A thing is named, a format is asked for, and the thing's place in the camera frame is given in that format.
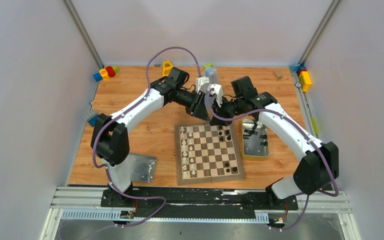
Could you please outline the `silver metal tin box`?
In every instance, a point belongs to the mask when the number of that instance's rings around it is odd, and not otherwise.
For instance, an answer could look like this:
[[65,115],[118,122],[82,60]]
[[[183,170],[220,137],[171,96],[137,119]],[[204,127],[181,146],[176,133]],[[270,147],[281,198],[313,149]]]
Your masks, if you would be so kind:
[[[262,124],[260,121],[257,121],[255,119],[244,119],[241,124],[241,132],[243,130],[242,125],[245,123],[256,123]],[[259,145],[258,140],[243,140],[243,132],[242,132],[242,151],[241,155],[244,160],[249,161],[265,161],[269,156],[269,145],[268,146],[261,146]]]

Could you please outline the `wooden chess board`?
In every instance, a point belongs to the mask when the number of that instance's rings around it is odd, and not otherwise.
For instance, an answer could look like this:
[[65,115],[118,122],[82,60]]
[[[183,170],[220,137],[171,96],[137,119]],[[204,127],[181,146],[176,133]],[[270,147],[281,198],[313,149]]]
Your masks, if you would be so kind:
[[178,185],[245,178],[233,125],[178,124],[174,127],[174,143]]

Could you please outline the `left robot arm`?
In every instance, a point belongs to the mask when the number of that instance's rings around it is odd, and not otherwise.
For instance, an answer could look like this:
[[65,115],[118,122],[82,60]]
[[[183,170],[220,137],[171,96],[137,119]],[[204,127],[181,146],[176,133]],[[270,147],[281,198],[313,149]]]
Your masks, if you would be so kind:
[[151,82],[144,93],[125,108],[111,115],[97,116],[90,143],[92,160],[102,160],[109,186],[115,190],[113,198],[120,206],[129,206],[133,201],[133,193],[128,188],[137,157],[130,152],[129,133],[140,122],[172,102],[184,106],[192,117],[210,120],[204,93],[183,88],[189,77],[186,71],[173,67],[167,76]]

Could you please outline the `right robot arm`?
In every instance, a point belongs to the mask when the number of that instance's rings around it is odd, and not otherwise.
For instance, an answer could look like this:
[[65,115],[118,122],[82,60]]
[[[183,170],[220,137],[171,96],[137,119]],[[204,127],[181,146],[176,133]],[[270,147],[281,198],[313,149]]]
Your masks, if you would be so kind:
[[218,125],[230,124],[252,116],[271,129],[294,153],[299,161],[295,172],[266,187],[266,204],[278,209],[286,198],[294,195],[312,195],[333,185],[331,197],[339,195],[336,179],[339,176],[339,149],[333,142],[324,143],[293,120],[268,92],[258,93],[249,76],[231,83],[235,96],[226,100],[220,84],[206,88],[205,105]]

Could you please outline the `pile of black chess pieces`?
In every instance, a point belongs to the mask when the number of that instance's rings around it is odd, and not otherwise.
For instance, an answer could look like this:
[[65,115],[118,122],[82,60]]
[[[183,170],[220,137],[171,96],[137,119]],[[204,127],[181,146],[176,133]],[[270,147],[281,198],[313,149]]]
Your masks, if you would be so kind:
[[269,145],[266,126],[258,122],[242,125],[242,139],[258,140],[258,144],[264,147]]

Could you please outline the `clear bubble wrap bag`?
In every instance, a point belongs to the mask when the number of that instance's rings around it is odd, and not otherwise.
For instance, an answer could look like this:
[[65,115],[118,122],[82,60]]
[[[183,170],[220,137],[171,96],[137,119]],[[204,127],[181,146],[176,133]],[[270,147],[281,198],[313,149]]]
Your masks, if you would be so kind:
[[204,86],[208,88],[213,84],[219,84],[219,74],[215,67],[210,66],[204,70]]

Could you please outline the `green block behind bag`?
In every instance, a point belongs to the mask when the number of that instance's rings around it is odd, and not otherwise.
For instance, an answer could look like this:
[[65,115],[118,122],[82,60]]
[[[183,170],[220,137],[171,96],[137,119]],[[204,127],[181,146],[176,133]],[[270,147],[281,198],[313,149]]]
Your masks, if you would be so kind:
[[203,67],[204,67],[204,69],[211,68],[211,67],[213,67],[213,64],[211,62],[209,62],[209,63],[205,64]]

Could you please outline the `yellow trapezoid toy block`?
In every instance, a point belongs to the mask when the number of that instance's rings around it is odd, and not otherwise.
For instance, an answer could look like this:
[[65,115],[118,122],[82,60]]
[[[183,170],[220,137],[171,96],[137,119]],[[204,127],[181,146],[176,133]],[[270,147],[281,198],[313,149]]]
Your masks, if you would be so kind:
[[165,60],[162,65],[162,76],[167,77],[173,67],[173,64],[169,60]]

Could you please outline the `silver tin lid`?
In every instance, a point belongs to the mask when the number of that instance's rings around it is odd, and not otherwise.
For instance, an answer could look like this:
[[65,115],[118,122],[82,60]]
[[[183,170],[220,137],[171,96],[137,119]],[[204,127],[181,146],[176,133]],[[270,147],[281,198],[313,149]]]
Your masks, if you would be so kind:
[[153,181],[158,159],[155,156],[130,153],[130,180],[149,184]]

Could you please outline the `stacked coloured bricks corner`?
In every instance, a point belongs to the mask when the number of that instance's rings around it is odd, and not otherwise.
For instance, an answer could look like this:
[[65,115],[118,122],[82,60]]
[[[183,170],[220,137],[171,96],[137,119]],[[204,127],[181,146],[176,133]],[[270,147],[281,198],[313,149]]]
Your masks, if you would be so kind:
[[312,80],[307,68],[303,65],[296,64],[290,65],[289,70],[291,73],[297,74],[302,91],[308,92],[312,86]]

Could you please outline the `red cylinder block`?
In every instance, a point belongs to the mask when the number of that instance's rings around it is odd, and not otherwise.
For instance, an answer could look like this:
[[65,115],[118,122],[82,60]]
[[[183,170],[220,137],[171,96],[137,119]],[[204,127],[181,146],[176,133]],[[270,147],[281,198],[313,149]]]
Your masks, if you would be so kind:
[[112,67],[112,66],[107,66],[106,68],[105,68],[105,70],[106,70],[106,72],[107,72],[107,74],[108,74],[108,76],[110,77],[110,78],[113,78],[115,75],[116,75],[116,72],[115,72],[115,69]]

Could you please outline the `yellow cylinder block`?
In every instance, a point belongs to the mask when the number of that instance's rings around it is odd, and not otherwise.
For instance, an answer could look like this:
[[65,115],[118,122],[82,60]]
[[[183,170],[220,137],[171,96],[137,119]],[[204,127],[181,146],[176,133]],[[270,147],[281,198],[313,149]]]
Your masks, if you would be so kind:
[[102,80],[106,81],[110,79],[109,73],[105,68],[100,69],[99,74]]

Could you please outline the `blue cube block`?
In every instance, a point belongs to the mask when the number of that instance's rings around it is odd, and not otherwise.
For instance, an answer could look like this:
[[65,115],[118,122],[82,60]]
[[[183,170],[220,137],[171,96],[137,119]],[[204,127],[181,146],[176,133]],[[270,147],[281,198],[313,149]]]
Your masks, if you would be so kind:
[[94,80],[95,80],[96,82],[100,82],[100,81],[103,80],[103,77],[102,77],[102,75],[101,75],[99,72],[93,74],[93,78],[94,78]]

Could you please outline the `grey lego brick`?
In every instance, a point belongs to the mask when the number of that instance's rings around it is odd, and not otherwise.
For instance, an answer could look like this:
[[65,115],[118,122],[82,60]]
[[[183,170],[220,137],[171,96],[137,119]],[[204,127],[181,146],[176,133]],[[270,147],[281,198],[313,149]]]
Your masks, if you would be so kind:
[[84,116],[83,118],[86,120],[86,121],[89,121],[91,119],[93,119],[95,116],[97,116],[98,113],[96,110],[94,109],[90,109]]

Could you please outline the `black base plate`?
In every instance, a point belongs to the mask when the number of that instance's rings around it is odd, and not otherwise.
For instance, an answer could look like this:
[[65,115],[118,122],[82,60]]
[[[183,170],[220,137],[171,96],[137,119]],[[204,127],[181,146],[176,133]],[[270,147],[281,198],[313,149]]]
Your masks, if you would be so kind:
[[275,200],[270,193],[260,190],[134,186],[128,189],[126,194],[143,199],[130,199],[107,187],[102,193],[100,205],[113,208],[135,208],[136,205],[151,207],[152,204],[161,202],[159,199],[151,199],[151,197],[164,197],[166,204],[180,206],[231,205],[251,210],[279,211],[296,211],[299,208],[295,196]]

